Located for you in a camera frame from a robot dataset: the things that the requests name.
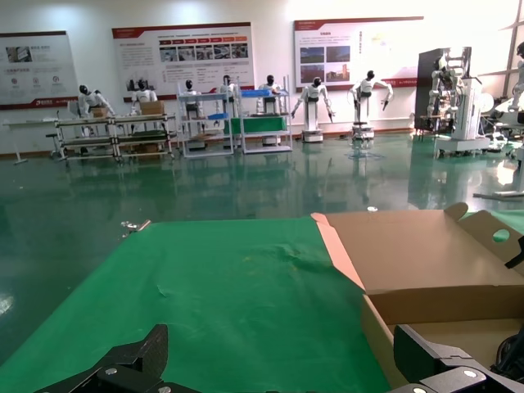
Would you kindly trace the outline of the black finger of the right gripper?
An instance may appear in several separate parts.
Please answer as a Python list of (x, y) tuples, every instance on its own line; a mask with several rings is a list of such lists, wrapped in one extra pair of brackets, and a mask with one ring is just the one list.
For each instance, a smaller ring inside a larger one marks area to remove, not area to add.
[(516, 268), (524, 260), (524, 237), (518, 239), (518, 246), (519, 253), (505, 264), (508, 269)]

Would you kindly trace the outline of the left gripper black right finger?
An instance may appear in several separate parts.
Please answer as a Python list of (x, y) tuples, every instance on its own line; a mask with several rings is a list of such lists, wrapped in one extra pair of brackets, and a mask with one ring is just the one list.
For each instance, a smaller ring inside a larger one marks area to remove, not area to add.
[(489, 368), (458, 347), (427, 341), (407, 324), (395, 327), (393, 355), (407, 381), (394, 392), (523, 391), (523, 331), (499, 345)]

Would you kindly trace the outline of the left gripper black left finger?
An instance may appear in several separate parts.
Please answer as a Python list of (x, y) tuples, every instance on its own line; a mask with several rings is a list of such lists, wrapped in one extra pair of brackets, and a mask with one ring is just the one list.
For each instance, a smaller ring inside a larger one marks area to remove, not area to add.
[(91, 368), (41, 388), (41, 392), (163, 393), (188, 388), (162, 378), (168, 360), (168, 327), (157, 324), (140, 341), (114, 346)]

